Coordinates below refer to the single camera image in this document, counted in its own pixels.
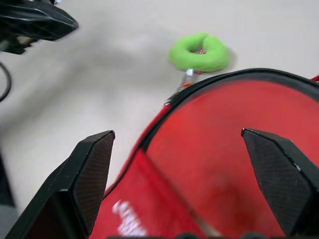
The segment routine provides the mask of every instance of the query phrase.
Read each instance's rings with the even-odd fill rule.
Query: small object
[[[200,55],[205,54],[204,49],[201,48],[198,53],[199,53]],[[202,72],[202,71],[196,71],[196,74],[201,75],[201,74],[203,74],[203,72]]]
[[[196,82],[196,79],[197,79],[197,73],[193,69],[188,69],[181,80],[180,86],[177,88],[176,92],[165,101],[164,105],[169,104],[171,100],[176,95],[178,95],[182,90],[184,90],[186,87],[194,84]]]
[[[196,53],[201,48],[205,54]],[[169,60],[181,70],[213,72],[228,66],[229,54],[228,48],[218,37],[199,33],[178,40],[169,51]]]

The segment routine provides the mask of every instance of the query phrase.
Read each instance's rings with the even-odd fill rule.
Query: black plastic component
[[[240,239],[267,239],[267,237],[259,233],[246,233]]]
[[[8,180],[6,177],[6,173],[4,170],[1,157],[0,157],[0,205],[7,205],[10,207],[14,207],[13,198],[11,195],[10,187],[8,184]]]
[[[319,169],[288,139],[243,129],[261,192],[288,236],[319,235]]]
[[[199,239],[199,237],[193,233],[182,233],[177,235],[175,239]]]
[[[102,202],[114,138],[114,132],[107,131],[79,142],[6,238],[87,239]]]
[[[29,48],[32,46],[32,43],[35,42],[37,40],[33,40],[30,43],[27,44],[21,44],[16,37],[11,37],[10,40],[8,39],[8,46],[6,49],[4,49],[4,52],[8,52],[8,53],[13,53],[13,54],[17,54],[17,55],[21,55],[22,53],[25,52],[26,48]]]
[[[114,237],[107,237],[107,239],[166,239],[163,237],[122,237],[122,236],[114,236]]]
[[[78,23],[50,3],[24,0],[15,4],[0,2],[0,27],[8,34],[55,41],[76,30]]]

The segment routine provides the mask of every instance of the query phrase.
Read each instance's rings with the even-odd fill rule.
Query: white floor
[[[167,62],[182,35],[231,48],[227,71],[319,73],[317,0],[65,0],[80,29],[28,54],[1,54],[14,76],[0,104],[1,153],[20,212],[86,136],[114,129],[110,184],[183,75]]]

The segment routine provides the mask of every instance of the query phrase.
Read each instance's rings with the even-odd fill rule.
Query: green donut toy
[[[196,54],[203,48],[205,54]],[[169,51],[169,60],[181,70],[201,72],[222,70],[229,64],[228,48],[216,36],[199,33],[181,38]]]

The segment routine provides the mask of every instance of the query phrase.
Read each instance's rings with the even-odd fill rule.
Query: plush ring
[[[201,48],[205,54],[196,54]],[[199,33],[178,40],[169,51],[169,60],[181,70],[213,72],[228,66],[229,54],[228,48],[216,36]]]

